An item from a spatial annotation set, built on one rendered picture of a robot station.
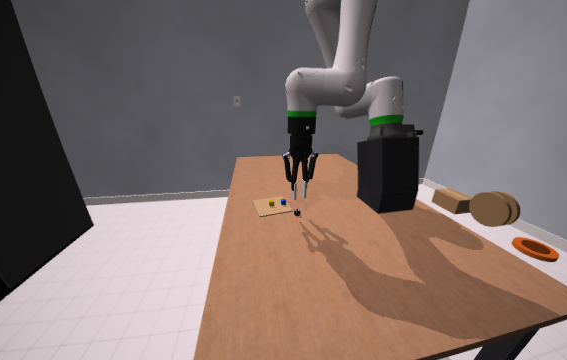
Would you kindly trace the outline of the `tan flat mat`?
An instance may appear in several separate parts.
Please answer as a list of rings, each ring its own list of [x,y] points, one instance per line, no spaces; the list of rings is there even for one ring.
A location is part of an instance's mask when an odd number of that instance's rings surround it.
[[[259,217],[275,215],[293,211],[286,202],[286,205],[281,205],[282,196],[265,198],[259,200],[252,200]],[[269,200],[274,200],[274,206],[269,206]]]

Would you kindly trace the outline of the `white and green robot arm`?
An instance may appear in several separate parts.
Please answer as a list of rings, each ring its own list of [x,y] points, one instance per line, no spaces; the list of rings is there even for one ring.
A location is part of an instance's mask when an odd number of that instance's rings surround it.
[[[415,130],[414,124],[402,124],[400,78],[366,83],[368,42],[376,5],[377,0],[306,0],[306,14],[327,69],[299,68],[288,76],[285,91],[289,134],[314,134],[319,105],[335,106],[342,118],[369,115],[367,140],[423,134],[423,130]]]

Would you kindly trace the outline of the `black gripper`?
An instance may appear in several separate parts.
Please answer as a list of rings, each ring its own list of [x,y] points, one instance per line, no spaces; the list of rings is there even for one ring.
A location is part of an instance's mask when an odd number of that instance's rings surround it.
[[[291,134],[292,135],[292,134]],[[301,196],[306,198],[307,182],[313,179],[314,169],[318,153],[312,151],[312,135],[310,136],[291,136],[290,135],[290,149],[286,154],[282,154],[285,164],[286,179],[291,182],[292,198],[296,200],[297,193],[297,173],[298,166],[302,163],[302,191]],[[301,148],[305,147],[305,148]],[[293,158],[292,174],[290,169],[290,156]],[[308,158],[310,157],[309,167]],[[311,173],[311,175],[310,175]]]

